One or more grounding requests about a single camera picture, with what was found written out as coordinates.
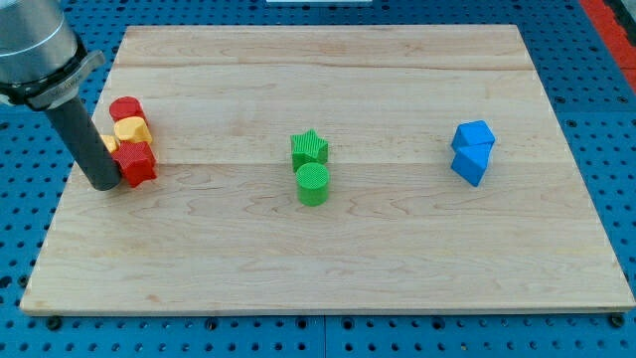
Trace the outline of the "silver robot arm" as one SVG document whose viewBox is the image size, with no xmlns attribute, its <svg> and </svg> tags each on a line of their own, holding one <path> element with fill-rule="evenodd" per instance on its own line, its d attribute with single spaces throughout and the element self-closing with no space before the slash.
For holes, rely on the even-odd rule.
<svg viewBox="0 0 636 358">
<path fill-rule="evenodd" d="M 104 54 L 88 51 L 58 0 L 1 0 L 1 101 L 56 108 L 79 94 Z"/>
</svg>

